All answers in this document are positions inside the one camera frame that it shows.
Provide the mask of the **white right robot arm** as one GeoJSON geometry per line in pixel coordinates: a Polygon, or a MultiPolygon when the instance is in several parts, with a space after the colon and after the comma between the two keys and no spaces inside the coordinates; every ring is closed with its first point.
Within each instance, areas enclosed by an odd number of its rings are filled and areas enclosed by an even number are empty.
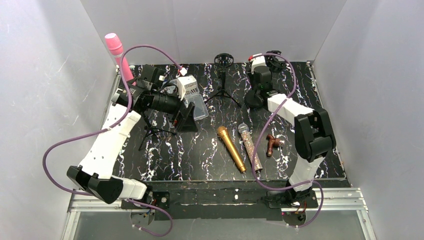
{"type": "Polygon", "coordinates": [[[266,109],[294,127],[297,161],[286,189],[293,193],[309,190],[318,167],[336,147],[328,112],[301,105],[274,89],[272,72],[267,66],[252,69],[249,79],[252,87],[245,95],[245,104],[250,108],[266,109]]]}

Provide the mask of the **black round-base microphone stand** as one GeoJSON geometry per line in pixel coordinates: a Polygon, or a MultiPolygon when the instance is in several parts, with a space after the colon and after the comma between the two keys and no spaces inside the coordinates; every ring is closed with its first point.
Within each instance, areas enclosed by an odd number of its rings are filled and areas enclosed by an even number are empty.
{"type": "Polygon", "coordinates": [[[248,108],[267,108],[267,99],[279,93],[273,87],[273,74],[282,72],[286,67],[286,61],[277,57],[281,53],[280,50],[267,51],[263,55],[266,66],[258,66],[253,74],[251,69],[248,71],[251,88],[244,96],[244,102],[248,108]]]}

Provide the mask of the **small black tripod stand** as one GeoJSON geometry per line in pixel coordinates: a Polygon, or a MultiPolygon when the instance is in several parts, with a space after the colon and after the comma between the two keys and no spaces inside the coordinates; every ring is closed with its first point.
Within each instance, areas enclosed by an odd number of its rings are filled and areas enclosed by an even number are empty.
{"type": "Polygon", "coordinates": [[[145,123],[144,130],[146,131],[146,133],[145,133],[144,137],[141,140],[141,143],[139,145],[138,151],[141,151],[142,150],[143,144],[145,143],[145,141],[146,141],[146,139],[148,137],[156,136],[159,133],[167,133],[167,134],[171,134],[173,136],[176,136],[177,135],[175,132],[172,132],[172,131],[169,131],[169,130],[164,130],[164,129],[157,128],[157,127],[153,126],[151,124],[148,116],[146,115],[146,113],[143,112],[141,114],[141,116],[142,116],[142,119],[143,119],[143,121],[145,123]]]}

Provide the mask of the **glitter silver-head microphone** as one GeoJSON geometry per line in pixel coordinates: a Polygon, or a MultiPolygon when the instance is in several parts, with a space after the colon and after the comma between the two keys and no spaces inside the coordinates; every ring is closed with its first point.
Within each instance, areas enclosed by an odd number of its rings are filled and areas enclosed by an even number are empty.
{"type": "Polygon", "coordinates": [[[238,126],[237,129],[241,136],[245,149],[247,151],[249,160],[253,161],[253,163],[251,164],[252,168],[254,169],[256,173],[259,173],[263,169],[263,166],[259,159],[259,155],[256,154],[255,156],[253,156],[255,144],[250,133],[250,128],[248,127],[246,123],[243,122],[238,126]]]}

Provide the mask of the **gold microphone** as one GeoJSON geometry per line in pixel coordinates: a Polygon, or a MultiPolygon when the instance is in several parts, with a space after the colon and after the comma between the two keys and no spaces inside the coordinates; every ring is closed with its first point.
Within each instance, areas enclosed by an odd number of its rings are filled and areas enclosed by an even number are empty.
{"type": "Polygon", "coordinates": [[[241,158],[241,155],[239,154],[238,149],[236,148],[234,142],[232,141],[230,134],[228,132],[228,129],[225,126],[219,126],[217,129],[217,135],[221,138],[223,141],[226,149],[228,150],[229,154],[231,155],[237,169],[240,171],[241,174],[244,174],[246,172],[246,166],[241,158]]]}

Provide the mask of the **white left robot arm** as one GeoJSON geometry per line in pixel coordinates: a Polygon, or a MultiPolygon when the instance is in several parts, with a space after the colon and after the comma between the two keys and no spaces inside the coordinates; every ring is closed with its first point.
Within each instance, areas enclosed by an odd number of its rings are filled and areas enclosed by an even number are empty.
{"type": "Polygon", "coordinates": [[[197,132],[195,104],[186,98],[198,86],[193,75],[179,76],[164,82],[165,72],[145,65],[142,74],[120,85],[116,90],[100,133],[77,166],[70,166],[67,177],[86,193],[107,204],[118,199],[142,200],[152,189],[141,180],[113,175],[115,161],[145,111],[155,110],[168,115],[177,132],[197,132]]]}

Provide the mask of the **pink microphone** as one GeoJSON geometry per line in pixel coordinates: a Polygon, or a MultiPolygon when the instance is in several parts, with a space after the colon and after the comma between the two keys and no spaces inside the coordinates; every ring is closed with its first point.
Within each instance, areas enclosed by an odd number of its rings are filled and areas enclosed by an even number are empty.
{"type": "Polygon", "coordinates": [[[134,76],[131,72],[127,59],[123,57],[124,47],[121,40],[117,36],[117,34],[113,32],[108,33],[104,36],[104,39],[105,39],[107,49],[109,50],[111,55],[114,57],[116,64],[119,67],[121,76],[126,81],[132,80],[134,76]]]}

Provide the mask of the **black tripod microphone stand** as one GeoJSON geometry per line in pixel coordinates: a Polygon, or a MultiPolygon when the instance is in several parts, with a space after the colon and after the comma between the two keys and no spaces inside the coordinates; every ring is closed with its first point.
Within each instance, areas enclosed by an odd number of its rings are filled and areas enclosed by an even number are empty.
{"type": "Polygon", "coordinates": [[[241,108],[241,104],[226,90],[227,71],[234,64],[234,57],[229,53],[220,53],[214,57],[214,64],[217,66],[218,78],[221,82],[221,86],[218,88],[218,91],[205,100],[204,103],[208,103],[213,98],[227,98],[241,108]]]}

